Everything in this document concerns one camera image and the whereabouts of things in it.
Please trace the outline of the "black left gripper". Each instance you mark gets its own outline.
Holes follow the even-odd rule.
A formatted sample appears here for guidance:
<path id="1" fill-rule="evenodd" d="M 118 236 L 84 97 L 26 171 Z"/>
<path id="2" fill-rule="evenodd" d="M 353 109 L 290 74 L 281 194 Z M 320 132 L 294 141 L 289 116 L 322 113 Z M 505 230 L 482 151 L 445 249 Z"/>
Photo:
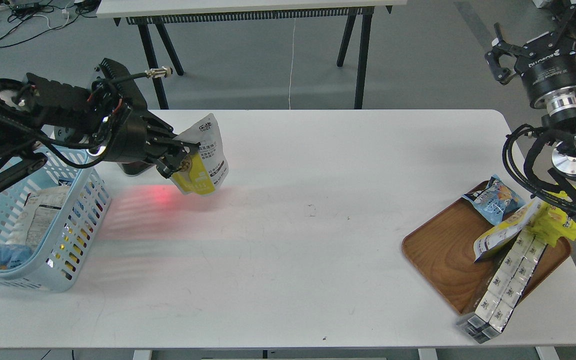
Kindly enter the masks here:
<path id="1" fill-rule="evenodd" d="M 90 148 L 90 154 L 121 168 L 155 166 L 166 179 L 191 170 L 190 154 L 201 144 L 176 139 L 173 127 L 149 111 L 136 83 L 142 78 L 165 79 L 174 69 L 162 66 L 131 73 L 122 63 L 104 58 L 98 71 L 102 76 L 94 80 L 87 99 L 97 118 L 96 147 Z"/>

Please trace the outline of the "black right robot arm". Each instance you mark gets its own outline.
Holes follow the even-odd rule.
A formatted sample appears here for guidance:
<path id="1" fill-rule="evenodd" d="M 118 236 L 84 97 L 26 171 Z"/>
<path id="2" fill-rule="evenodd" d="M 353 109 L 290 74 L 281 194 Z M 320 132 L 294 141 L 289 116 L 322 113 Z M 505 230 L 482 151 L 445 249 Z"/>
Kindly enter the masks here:
<path id="1" fill-rule="evenodd" d="M 523 45 L 503 39 L 499 23 L 485 59 L 494 79 L 521 79 L 541 126 L 506 137 L 502 162 L 515 182 L 576 222 L 576 0 L 553 2 L 556 28 Z"/>

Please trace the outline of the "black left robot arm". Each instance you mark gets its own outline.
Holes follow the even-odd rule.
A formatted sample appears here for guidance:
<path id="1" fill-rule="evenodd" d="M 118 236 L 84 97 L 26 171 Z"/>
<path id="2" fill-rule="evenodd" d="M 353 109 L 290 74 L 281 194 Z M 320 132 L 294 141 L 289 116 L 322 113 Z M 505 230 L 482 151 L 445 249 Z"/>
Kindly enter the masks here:
<path id="1" fill-rule="evenodd" d="M 86 169 L 100 162 L 155 166 L 164 178 L 190 167 L 200 143 L 183 140 L 147 109 L 135 80 L 162 79 L 163 66 L 130 73 L 105 58 L 89 88 L 26 73 L 0 79 L 0 193 L 48 162 L 45 146 L 67 166 Z"/>

